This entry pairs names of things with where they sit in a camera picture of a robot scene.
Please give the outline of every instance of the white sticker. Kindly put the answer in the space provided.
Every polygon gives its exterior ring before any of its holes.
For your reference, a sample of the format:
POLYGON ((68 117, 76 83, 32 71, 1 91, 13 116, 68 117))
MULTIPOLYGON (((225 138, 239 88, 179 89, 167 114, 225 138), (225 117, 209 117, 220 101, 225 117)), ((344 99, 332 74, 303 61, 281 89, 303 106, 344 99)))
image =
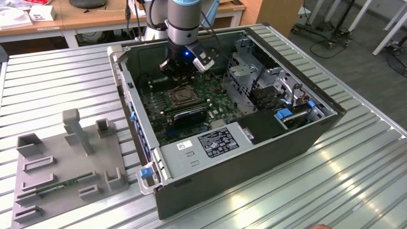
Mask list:
POLYGON ((44 30, 59 30, 59 27, 45 27, 45 28, 37 28, 37 31, 44 31, 44 30))
POLYGON ((179 143, 176 146, 179 150, 183 150, 192 146, 192 142, 188 140, 185 142, 179 143))

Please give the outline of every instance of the cable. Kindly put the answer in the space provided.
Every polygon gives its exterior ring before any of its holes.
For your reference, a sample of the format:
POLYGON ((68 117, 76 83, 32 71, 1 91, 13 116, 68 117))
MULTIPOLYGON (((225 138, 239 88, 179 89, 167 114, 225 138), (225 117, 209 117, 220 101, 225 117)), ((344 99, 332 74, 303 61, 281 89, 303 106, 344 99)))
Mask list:
POLYGON ((217 35, 216 35, 216 33, 215 33, 213 27, 212 27, 212 25, 211 25, 211 23, 209 23, 209 20, 208 20, 208 18, 205 17, 205 14, 204 14, 203 11, 201 11, 201 15, 203 15, 204 21, 205 21, 205 23, 208 24, 209 29, 212 30, 212 32, 204 27, 204 25, 203 25, 201 22, 200 22, 200 25, 201 25, 203 29, 215 37, 216 43, 217 43, 217 50, 220 51, 220 54, 223 55, 223 57, 228 60, 229 57, 227 56, 227 54, 225 54, 225 53, 223 52, 223 50, 221 50, 221 45, 220 45, 219 37, 217 37, 217 35))
POLYGON ((153 22, 152 22, 152 5, 153 5, 153 3, 155 3, 155 0, 152 0, 151 4, 149 4, 149 20, 151 20, 151 24, 152 24, 153 28, 157 28, 157 25, 153 24, 153 22))
POLYGON ((141 41, 141 27, 140 27, 140 18, 139 18, 139 11, 137 11, 137 7, 136 7, 136 3, 135 3, 135 11, 136 11, 136 17, 137 17, 137 28, 139 28, 139 41, 141 41))
POLYGON ((255 79, 255 81, 253 81, 253 83, 252 83, 252 88, 249 89, 249 91, 253 90, 255 85, 257 84, 257 82, 259 82, 259 80, 260 80, 260 77, 263 76, 264 72, 265 72, 265 67, 263 66, 263 68, 261 68, 261 70, 260 70, 260 72, 259 72, 259 75, 257 75, 257 77, 256 77, 256 79, 255 79))
POLYGON ((304 14, 305 14, 305 18, 307 18, 305 25, 308 25, 311 27, 309 18, 308 18, 308 14, 307 14, 307 8, 305 8, 305 0, 303 1, 303 8, 304 8, 304 14))
POLYGON ((124 16, 125 16, 125 21, 127 21, 127 23, 125 23, 127 34, 128 34, 128 36, 129 36, 131 39, 135 39, 135 38, 136 38, 136 34, 135 34, 133 29, 132 29, 133 37, 132 37, 132 35, 131 35, 131 33, 129 33, 129 19, 131 19, 131 17, 132 17, 132 14, 131 14, 129 6, 128 6, 128 0, 125 0, 124 16))
POLYGON ((304 30, 305 32, 308 32, 308 33, 311 33, 311 34, 313 34, 313 35, 320 36, 321 38, 324 38, 325 41, 329 41, 329 39, 328 39, 324 35, 321 35, 321 34, 313 32, 313 31, 311 31, 311 30, 308 30, 308 29, 305 29, 305 28, 303 28, 303 27, 300 27, 299 25, 297 25, 297 27, 299 27, 301 30, 304 30))
POLYGON ((328 13, 333 2, 335 2, 335 0, 331 1, 329 5, 328 5, 328 8, 325 9, 325 12, 324 12, 324 15, 323 15, 323 19, 325 18, 325 14, 328 13))
POLYGON ((398 62, 402 64, 402 66, 404 67, 404 69, 407 69, 406 65, 403 64, 403 62, 400 61, 400 59, 394 55, 394 53, 392 53, 391 50, 388 50, 388 52, 387 52, 387 58, 386 58, 386 61, 387 61, 387 64, 388 64, 390 68, 391 68, 396 73, 399 73, 400 76, 403 76, 404 78, 407 78, 407 76, 406 76, 403 73, 400 73, 400 72, 392 67, 392 65, 390 64, 390 56, 394 56, 394 58, 395 58, 395 59, 398 60, 398 62))
POLYGON ((92 43, 97 43, 96 41, 92 41, 89 38, 83 37, 87 41, 92 42, 92 43))
POLYGON ((92 35, 84 35, 84 34, 83 34, 83 36, 85 36, 85 37, 93 37, 96 33, 97 33, 97 32, 93 32, 92 35))
POLYGON ((144 12, 147 12, 147 11, 145 11, 145 6, 144 6, 144 1, 141 1, 141 6, 143 6, 144 12))
POLYGON ((312 48, 313 48, 315 45, 317 45, 317 44, 320 44, 320 43, 323 43, 323 42, 325 42, 325 41, 316 42, 316 43, 315 43, 313 45, 311 45, 311 47, 309 47, 309 52, 311 52, 315 56, 317 56, 317 57, 320 57, 320 58, 331 59, 331 58, 333 58, 339 53, 341 53, 341 52, 345 50, 345 47, 344 47, 344 48, 343 48, 337 53, 335 53, 332 56, 320 56, 320 55, 317 55, 317 54, 313 52, 312 48))
POLYGON ((387 53, 387 59, 386 59, 388 67, 390 67, 396 73, 399 73, 400 76, 403 76, 404 78, 407 78, 407 76, 404 76, 404 74, 402 74, 402 73, 392 67, 392 65, 390 64, 390 61, 388 61, 390 56, 391 56, 391 55, 390 55, 390 52, 388 52, 388 53, 387 53))

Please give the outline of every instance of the metal slotted table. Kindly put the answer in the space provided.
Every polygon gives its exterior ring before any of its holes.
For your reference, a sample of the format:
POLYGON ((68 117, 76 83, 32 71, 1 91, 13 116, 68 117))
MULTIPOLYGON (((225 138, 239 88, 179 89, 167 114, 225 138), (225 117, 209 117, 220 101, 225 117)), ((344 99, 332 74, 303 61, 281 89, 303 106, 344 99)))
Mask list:
POLYGON ((117 127, 131 187, 31 228, 307 228, 407 226, 407 133, 271 27, 251 27, 348 110, 305 154, 167 220, 139 191, 140 166, 111 74, 107 46, 12 56, 0 75, 0 226, 12 218, 16 137, 64 132, 60 112, 79 108, 81 125, 117 127))

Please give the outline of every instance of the silver cylinder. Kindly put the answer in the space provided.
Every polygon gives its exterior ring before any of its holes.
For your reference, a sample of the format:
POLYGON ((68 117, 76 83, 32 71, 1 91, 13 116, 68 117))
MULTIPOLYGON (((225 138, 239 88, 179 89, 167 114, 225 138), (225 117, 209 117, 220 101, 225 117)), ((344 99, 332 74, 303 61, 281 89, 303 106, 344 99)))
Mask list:
POLYGON ((177 45, 192 44, 197 39, 197 30, 196 27, 193 30, 179 30, 171 24, 168 25, 168 38, 177 45))
POLYGON ((201 15, 201 1, 195 5, 183 6, 168 0, 168 22, 173 27, 193 30, 199 26, 201 15))

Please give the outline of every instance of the white box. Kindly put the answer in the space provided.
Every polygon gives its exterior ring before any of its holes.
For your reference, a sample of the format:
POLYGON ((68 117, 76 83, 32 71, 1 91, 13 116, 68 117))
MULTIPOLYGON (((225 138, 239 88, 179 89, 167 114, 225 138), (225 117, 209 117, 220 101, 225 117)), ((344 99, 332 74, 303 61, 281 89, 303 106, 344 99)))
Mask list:
POLYGON ((33 21, 53 21, 53 6, 32 6, 29 10, 29 17, 33 21))
POLYGON ((311 14, 312 14, 311 10, 308 10, 307 8, 304 8, 301 6, 299 9, 299 16, 297 16, 296 24, 305 25, 307 18, 311 17, 311 14))
POLYGON ((0 30, 19 28, 29 25, 32 25, 32 22, 27 12, 24 12, 24 15, 16 19, 4 19, 0 17, 0 30))

